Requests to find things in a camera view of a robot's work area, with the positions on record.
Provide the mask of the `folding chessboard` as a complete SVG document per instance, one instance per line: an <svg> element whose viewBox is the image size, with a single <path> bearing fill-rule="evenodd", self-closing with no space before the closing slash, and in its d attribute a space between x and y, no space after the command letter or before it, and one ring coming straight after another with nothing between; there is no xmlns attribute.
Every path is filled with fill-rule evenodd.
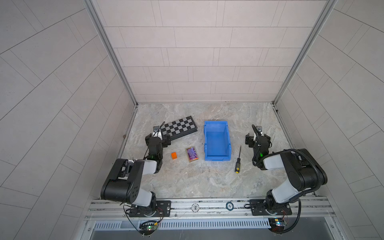
<svg viewBox="0 0 384 240"><path fill-rule="evenodd" d="M163 135L169 135L171 141L195 133L197 131L198 128L192 116L167 123L161 128L161 133Z"/></svg>

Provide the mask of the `purple card box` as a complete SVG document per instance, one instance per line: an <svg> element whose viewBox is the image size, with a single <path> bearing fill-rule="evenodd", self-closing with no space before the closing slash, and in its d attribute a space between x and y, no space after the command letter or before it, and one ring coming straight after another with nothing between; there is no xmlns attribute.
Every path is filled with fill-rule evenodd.
<svg viewBox="0 0 384 240"><path fill-rule="evenodd" d="M197 154L195 147L186 148L186 153L187 153L187 157L188 157L189 162L193 162L193 161L196 161L199 159L199 156Z"/></svg>

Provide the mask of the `aluminium rail frame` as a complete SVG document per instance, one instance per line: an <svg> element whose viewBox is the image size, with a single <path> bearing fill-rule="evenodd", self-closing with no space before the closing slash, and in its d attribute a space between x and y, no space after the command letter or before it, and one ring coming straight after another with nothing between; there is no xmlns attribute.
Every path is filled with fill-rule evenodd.
<svg viewBox="0 0 384 240"><path fill-rule="evenodd" d="M298 203L285 204L283 210L267 212L264 198L192 198L159 199L157 206L165 213L165 220L184 219L240 219L240 218L294 218L299 212ZM301 198L301 217L334 217L335 211L326 197ZM117 202L93 200L85 220L124 220L130 207Z"/></svg>

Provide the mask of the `small orange cube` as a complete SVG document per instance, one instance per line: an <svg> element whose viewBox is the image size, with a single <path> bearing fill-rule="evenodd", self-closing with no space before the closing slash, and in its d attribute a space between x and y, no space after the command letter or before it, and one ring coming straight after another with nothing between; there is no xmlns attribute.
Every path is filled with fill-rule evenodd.
<svg viewBox="0 0 384 240"><path fill-rule="evenodd" d="M171 157L172 157L173 160L177 159L177 157L178 157L177 153L175 153L175 152L171 153Z"/></svg>

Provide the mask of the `left circuit board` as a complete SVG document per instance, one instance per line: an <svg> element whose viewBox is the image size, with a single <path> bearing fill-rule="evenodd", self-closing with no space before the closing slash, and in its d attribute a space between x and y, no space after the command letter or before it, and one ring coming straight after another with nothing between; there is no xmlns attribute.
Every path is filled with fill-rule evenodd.
<svg viewBox="0 0 384 240"><path fill-rule="evenodd" d="M140 224L140 233L144 236L149 236L158 229L159 225L157 221L146 221Z"/></svg>

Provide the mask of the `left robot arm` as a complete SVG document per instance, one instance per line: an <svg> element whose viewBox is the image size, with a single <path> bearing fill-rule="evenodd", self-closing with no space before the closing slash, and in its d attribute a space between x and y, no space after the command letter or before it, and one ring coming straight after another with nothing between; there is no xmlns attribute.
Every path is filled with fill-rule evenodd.
<svg viewBox="0 0 384 240"><path fill-rule="evenodd" d="M101 188L101 199L131 205L148 216L157 211L157 200L155 193L141 189L142 177L160 171L163 148L171 144L171 136L152 133L145 140L148 155L143 159L115 161Z"/></svg>

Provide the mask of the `blue plastic bin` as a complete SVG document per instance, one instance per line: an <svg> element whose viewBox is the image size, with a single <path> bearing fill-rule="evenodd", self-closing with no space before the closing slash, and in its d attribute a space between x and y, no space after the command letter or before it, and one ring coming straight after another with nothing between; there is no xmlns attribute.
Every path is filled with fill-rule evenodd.
<svg viewBox="0 0 384 240"><path fill-rule="evenodd" d="M227 162L231 160L232 145L226 121L205 121L205 161Z"/></svg>

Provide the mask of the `right circuit board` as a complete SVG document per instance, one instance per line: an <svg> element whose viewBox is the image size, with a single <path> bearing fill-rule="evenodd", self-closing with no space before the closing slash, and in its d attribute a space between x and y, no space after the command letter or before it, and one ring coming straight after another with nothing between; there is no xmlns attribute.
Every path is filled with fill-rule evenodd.
<svg viewBox="0 0 384 240"><path fill-rule="evenodd" d="M287 225L283 218L269 218L268 221L270 224L269 230L273 233L282 232Z"/></svg>

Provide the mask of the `black yellow screwdriver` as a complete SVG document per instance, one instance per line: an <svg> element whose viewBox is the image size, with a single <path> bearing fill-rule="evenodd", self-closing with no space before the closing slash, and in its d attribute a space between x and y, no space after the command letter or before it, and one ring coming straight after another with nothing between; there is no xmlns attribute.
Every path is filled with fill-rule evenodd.
<svg viewBox="0 0 384 240"><path fill-rule="evenodd" d="M237 174L240 173L240 168L241 168L241 150L242 150L242 147L240 147L239 156L237 158L236 166L235 166L235 173Z"/></svg>

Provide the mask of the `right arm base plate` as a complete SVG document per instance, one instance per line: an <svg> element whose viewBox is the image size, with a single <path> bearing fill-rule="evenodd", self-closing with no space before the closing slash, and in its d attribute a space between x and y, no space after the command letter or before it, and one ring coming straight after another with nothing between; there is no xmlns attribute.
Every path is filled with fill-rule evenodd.
<svg viewBox="0 0 384 240"><path fill-rule="evenodd" d="M251 199L249 205L253 216L292 215L289 203L279 204L274 200Z"/></svg>

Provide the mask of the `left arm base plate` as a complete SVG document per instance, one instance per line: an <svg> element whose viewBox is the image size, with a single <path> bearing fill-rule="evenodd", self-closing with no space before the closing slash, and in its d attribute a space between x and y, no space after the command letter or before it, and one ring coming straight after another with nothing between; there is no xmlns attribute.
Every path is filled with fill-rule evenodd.
<svg viewBox="0 0 384 240"><path fill-rule="evenodd" d="M156 204L150 204L148 207L132 205L129 210L130 218L159 218L169 217L171 210L171 201L156 201Z"/></svg>

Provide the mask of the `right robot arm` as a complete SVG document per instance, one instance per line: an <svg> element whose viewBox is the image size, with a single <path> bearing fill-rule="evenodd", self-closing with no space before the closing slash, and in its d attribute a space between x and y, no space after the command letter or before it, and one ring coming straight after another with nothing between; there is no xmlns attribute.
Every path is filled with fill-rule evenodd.
<svg viewBox="0 0 384 240"><path fill-rule="evenodd" d="M317 191L328 182L325 171L307 149L287 149L270 153L271 138L256 132L245 136L245 144L253 149L252 163L262 171L285 170L287 179L278 187L269 190L263 202L250 202L250 208L257 214L291 214L288 205L300 197Z"/></svg>

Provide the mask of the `circuit board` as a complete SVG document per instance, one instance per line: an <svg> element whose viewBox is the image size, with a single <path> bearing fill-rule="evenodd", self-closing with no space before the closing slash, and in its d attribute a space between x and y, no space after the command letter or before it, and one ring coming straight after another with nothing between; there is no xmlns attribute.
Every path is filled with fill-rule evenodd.
<svg viewBox="0 0 384 240"><path fill-rule="evenodd" d="M287 225L283 218L269 218L268 221L270 224L269 230L273 233L282 232Z"/></svg>
<svg viewBox="0 0 384 240"><path fill-rule="evenodd" d="M158 229L159 225L157 221L146 221L140 224L140 233L144 236L149 236Z"/></svg>

